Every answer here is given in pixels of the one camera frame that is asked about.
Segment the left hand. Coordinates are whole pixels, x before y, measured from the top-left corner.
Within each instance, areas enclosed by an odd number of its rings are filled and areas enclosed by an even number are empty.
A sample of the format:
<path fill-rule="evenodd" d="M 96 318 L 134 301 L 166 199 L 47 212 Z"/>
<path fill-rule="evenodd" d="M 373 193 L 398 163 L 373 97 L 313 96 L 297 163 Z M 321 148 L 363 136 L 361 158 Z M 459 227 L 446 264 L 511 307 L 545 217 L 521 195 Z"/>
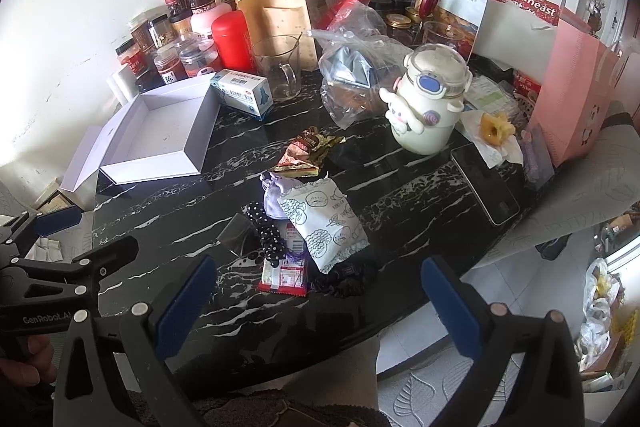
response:
<path fill-rule="evenodd" d="M 48 335 L 30 336 L 26 355 L 20 355 L 17 360 L 1 359 L 1 375 L 11 384 L 21 387 L 53 384 L 58 378 L 53 355 L 54 348 Z"/>

